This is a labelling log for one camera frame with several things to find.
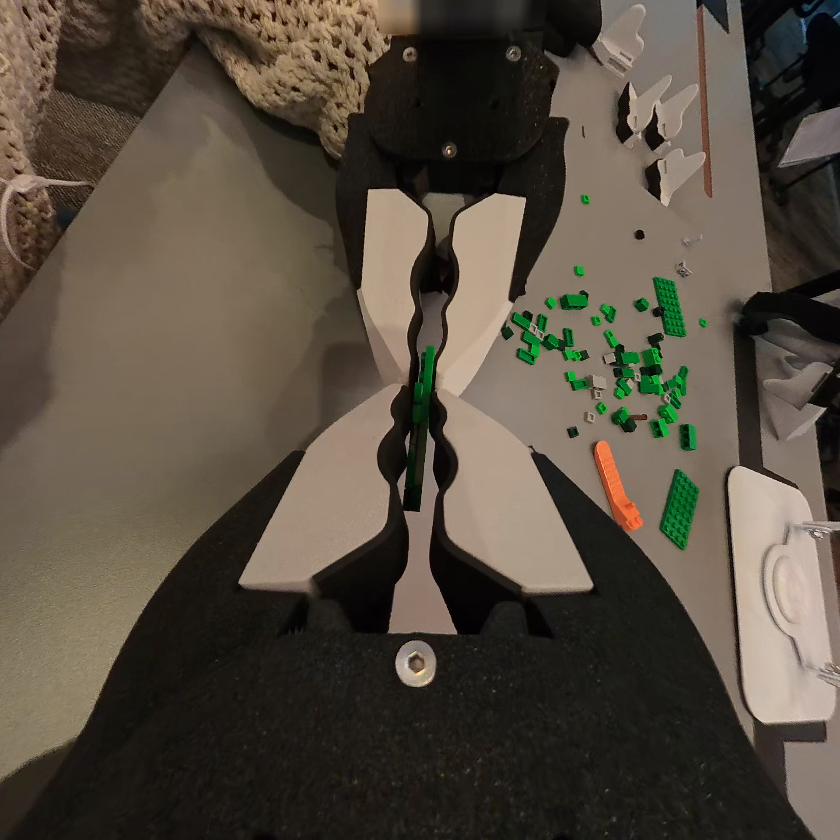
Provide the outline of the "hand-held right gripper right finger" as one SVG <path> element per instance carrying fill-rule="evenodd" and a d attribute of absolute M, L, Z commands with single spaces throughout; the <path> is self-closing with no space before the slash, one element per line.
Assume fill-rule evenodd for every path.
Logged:
<path fill-rule="evenodd" d="M 458 634 L 503 602 L 593 591 L 531 450 L 455 394 L 430 414 L 437 495 L 429 564 Z"/>

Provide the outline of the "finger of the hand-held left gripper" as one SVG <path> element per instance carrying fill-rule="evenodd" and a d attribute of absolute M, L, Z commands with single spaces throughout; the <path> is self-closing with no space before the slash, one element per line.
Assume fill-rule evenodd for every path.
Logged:
<path fill-rule="evenodd" d="M 413 271 L 427 245 L 428 214 L 396 188 L 367 194 L 358 300 L 374 362 L 385 385 L 408 383 L 415 316 Z"/>
<path fill-rule="evenodd" d="M 510 289 L 527 200 L 494 193 L 454 216 L 455 281 L 442 312 L 438 389 L 461 396 L 511 310 Z"/>

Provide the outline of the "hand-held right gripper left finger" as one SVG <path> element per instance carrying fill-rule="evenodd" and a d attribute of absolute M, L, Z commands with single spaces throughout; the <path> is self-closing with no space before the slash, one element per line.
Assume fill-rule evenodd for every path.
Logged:
<path fill-rule="evenodd" d="M 354 630 L 388 631 L 409 530 L 398 482 L 411 394 L 388 385 L 322 432 L 302 455 L 239 585 L 338 603 Z"/>

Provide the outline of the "green lego plate assembly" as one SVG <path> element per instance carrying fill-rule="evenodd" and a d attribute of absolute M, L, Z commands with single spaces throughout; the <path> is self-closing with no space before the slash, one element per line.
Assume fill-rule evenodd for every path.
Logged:
<path fill-rule="evenodd" d="M 403 509 L 420 511 L 424 488 L 429 414 L 434 393 L 436 349 L 428 345 L 419 358 L 419 369 L 413 383 L 412 431 L 406 459 Z"/>

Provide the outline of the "pile of lego pieces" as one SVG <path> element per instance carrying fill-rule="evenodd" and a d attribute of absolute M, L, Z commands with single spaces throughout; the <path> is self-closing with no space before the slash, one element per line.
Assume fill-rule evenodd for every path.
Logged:
<path fill-rule="evenodd" d="M 516 356 L 531 366 L 543 354 L 558 354 L 564 365 L 563 381 L 593 402 L 584 411 L 584 423 L 608 417 L 626 434 L 648 427 L 655 439 L 674 436 L 681 450 L 697 450 L 696 426 L 679 420 L 690 370 L 685 364 L 666 369 L 665 340 L 679 338 L 664 333 L 654 285 L 650 295 L 631 302 L 633 312 L 652 315 L 658 327 L 639 350 L 616 334 L 615 306 L 604 302 L 588 311 L 590 304 L 586 290 L 546 297 L 542 311 L 512 311 L 500 336 L 518 340 Z"/>

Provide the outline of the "green studded lego plate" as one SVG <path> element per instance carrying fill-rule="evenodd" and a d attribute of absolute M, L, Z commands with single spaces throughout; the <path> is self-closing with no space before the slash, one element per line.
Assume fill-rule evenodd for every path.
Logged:
<path fill-rule="evenodd" d="M 672 338 L 685 338 L 687 327 L 676 283 L 671 279 L 655 276 L 653 285 L 658 309 L 661 310 L 659 317 L 665 335 Z"/>
<path fill-rule="evenodd" d="M 658 529 L 679 550 L 687 548 L 699 495 L 695 482 L 682 469 L 675 469 Z"/>

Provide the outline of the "orange brick separator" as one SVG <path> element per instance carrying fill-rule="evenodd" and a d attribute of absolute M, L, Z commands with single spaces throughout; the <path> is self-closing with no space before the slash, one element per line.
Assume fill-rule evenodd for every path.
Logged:
<path fill-rule="evenodd" d="M 616 523 L 625 532 L 635 532 L 642 528 L 644 520 L 624 489 L 613 452 L 605 440 L 595 444 L 594 462 Z"/>

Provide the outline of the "white and black stand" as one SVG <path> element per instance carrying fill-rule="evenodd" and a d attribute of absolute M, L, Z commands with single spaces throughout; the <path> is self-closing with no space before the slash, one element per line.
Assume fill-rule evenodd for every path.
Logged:
<path fill-rule="evenodd" d="M 623 146 L 628 149 L 635 146 L 653 118 L 655 104 L 672 80 L 671 75 L 666 75 L 642 94 L 637 94 L 631 81 L 626 83 L 617 101 L 615 126 L 616 137 Z"/>
<path fill-rule="evenodd" d="M 644 140 L 650 151 L 659 155 L 667 153 L 667 148 L 682 129 L 685 112 L 698 91 L 699 85 L 695 83 L 666 101 L 655 101 L 651 120 L 644 131 Z"/>
<path fill-rule="evenodd" d="M 589 47 L 593 58 L 616 77 L 624 79 L 644 51 L 644 39 L 639 33 L 646 12 L 642 3 L 631 6 Z"/>
<path fill-rule="evenodd" d="M 682 148 L 675 148 L 644 169 L 647 191 L 663 207 L 668 207 L 675 192 L 706 163 L 707 154 L 699 151 L 686 156 Z"/>

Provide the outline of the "brown table strip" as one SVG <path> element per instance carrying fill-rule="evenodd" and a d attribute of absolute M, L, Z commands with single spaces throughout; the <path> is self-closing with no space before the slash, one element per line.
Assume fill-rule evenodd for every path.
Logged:
<path fill-rule="evenodd" d="M 707 52 L 706 52 L 706 30 L 705 30 L 705 7 L 698 2 L 696 9 L 696 35 L 698 54 L 698 85 L 700 100 L 700 138 L 702 150 L 706 156 L 702 166 L 703 184 L 705 194 L 712 198 L 712 169 L 711 169 L 711 139 L 708 108 L 708 81 L 707 81 Z"/>

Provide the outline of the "clear book stand white base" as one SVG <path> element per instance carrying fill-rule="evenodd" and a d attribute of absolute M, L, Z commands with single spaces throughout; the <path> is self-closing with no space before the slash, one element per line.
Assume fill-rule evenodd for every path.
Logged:
<path fill-rule="evenodd" d="M 727 478 L 743 700 L 767 726 L 828 722 L 838 698 L 817 521 L 795 486 L 744 466 Z"/>

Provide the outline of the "black and white device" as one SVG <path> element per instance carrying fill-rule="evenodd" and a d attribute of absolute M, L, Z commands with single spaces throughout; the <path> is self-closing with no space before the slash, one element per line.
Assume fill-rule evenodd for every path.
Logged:
<path fill-rule="evenodd" d="M 753 341 L 759 398 L 776 439 L 802 436 L 838 401 L 838 307 L 793 291 L 759 292 L 737 325 Z"/>

